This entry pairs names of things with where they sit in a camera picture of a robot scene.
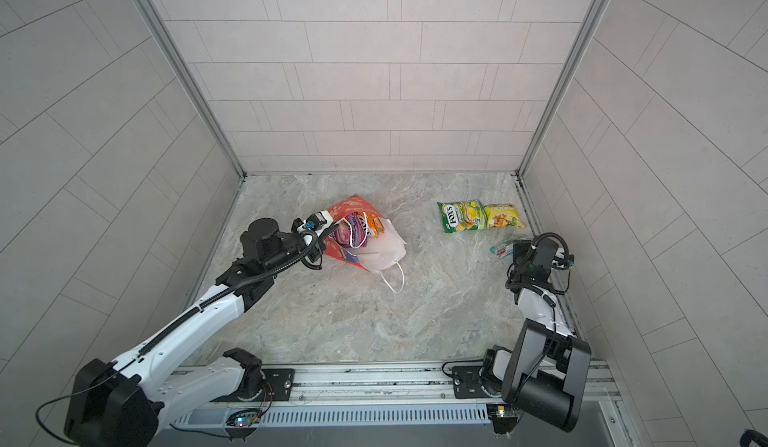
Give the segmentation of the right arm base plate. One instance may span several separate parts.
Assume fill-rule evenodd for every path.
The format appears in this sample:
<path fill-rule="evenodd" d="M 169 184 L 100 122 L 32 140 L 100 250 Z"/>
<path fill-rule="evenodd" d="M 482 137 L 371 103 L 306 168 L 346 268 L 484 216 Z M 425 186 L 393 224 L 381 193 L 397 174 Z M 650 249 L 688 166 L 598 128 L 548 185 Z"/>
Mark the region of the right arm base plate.
<path fill-rule="evenodd" d="M 481 365 L 449 365 L 448 375 L 453 382 L 457 399 L 500 398 L 502 381 Z"/>

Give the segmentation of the green Fox's candy packet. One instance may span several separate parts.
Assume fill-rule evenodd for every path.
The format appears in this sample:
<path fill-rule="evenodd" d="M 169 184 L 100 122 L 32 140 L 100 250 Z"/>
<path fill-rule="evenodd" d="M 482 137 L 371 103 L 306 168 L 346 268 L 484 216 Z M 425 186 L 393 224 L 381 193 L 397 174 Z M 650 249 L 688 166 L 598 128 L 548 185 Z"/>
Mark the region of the green Fox's candy packet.
<path fill-rule="evenodd" d="M 445 233 L 485 230 L 487 215 L 483 204 L 475 199 L 460 202 L 438 202 Z"/>

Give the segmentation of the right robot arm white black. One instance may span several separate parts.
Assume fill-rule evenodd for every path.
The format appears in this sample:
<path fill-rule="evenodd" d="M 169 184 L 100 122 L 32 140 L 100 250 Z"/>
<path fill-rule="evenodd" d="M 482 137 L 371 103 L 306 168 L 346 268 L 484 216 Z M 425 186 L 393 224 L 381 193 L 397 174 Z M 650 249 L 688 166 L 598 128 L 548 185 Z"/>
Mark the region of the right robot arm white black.
<path fill-rule="evenodd" d="M 505 288 L 525 320 L 514 348 L 488 349 L 480 372 L 488 394 L 564 432 L 576 426 L 591 361 L 589 344 L 559 312 L 567 290 L 551 281 L 554 271 L 568 273 L 574 260 L 565 239 L 554 232 L 513 244 Z"/>

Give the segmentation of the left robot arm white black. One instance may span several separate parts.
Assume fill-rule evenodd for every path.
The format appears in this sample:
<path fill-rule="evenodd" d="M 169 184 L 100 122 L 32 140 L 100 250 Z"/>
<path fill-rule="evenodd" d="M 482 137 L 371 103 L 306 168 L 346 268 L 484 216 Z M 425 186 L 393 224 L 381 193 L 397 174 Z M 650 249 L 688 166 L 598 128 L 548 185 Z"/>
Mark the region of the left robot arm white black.
<path fill-rule="evenodd" d="M 273 218 L 253 221 L 241 235 L 242 257 L 203 297 L 137 346 L 105 362 L 94 359 L 75 377 L 63 433 L 78 446 L 146 446 L 159 430 L 219 398 L 272 397 L 262 362 L 227 350 L 207 366 L 174 371 L 224 326 L 252 308 L 277 275 L 301 263 L 322 266 L 324 241 L 336 228 L 327 211 L 294 220 L 281 231 Z"/>

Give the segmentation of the yellow snack packet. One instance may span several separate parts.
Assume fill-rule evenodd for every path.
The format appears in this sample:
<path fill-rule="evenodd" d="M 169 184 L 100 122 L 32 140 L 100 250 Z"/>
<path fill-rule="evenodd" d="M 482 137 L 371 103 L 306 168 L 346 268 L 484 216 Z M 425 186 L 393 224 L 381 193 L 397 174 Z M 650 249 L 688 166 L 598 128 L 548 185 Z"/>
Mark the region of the yellow snack packet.
<path fill-rule="evenodd" d="M 525 228 L 525 224 L 513 204 L 488 204 L 484 206 L 484 213 L 487 229 Z"/>

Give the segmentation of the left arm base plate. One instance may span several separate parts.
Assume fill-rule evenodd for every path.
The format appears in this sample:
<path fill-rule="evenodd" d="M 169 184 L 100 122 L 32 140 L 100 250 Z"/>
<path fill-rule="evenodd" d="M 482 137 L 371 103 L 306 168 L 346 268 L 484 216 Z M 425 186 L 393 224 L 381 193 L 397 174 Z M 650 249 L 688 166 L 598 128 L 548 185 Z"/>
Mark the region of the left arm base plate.
<path fill-rule="evenodd" d="M 215 398 L 214 402 L 288 401 L 294 377 L 294 369 L 262 369 L 258 376 L 246 376 L 235 392 Z"/>

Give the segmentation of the teal Fox's candy packet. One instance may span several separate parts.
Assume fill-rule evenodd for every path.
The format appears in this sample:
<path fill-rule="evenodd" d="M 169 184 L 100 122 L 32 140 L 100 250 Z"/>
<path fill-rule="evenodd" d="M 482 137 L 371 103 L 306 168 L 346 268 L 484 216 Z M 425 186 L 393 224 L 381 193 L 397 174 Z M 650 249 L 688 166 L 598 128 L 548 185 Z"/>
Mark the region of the teal Fox's candy packet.
<path fill-rule="evenodd" d="M 514 248 L 517 245 L 527 246 L 530 240 L 524 237 L 511 238 L 502 241 L 501 243 L 494 245 L 490 248 L 490 252 L 498 258 L 507 257 L 514 254 Z"/>

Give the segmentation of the red paper gift bag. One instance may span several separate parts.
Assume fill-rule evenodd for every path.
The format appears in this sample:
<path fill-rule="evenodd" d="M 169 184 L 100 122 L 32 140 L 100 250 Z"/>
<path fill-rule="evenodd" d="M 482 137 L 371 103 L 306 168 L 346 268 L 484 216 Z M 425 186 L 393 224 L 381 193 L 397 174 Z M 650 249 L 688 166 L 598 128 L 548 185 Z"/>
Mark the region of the red paper gift bag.
<path fill-rule="evenodd" d="M 400 261 L 406 242 L 391 220 L 359 195 L 351 196 L 328 209 L 335 229 L 324 240 L 326 254 L 378 274 L 395 294 L 405 286 Z"/>

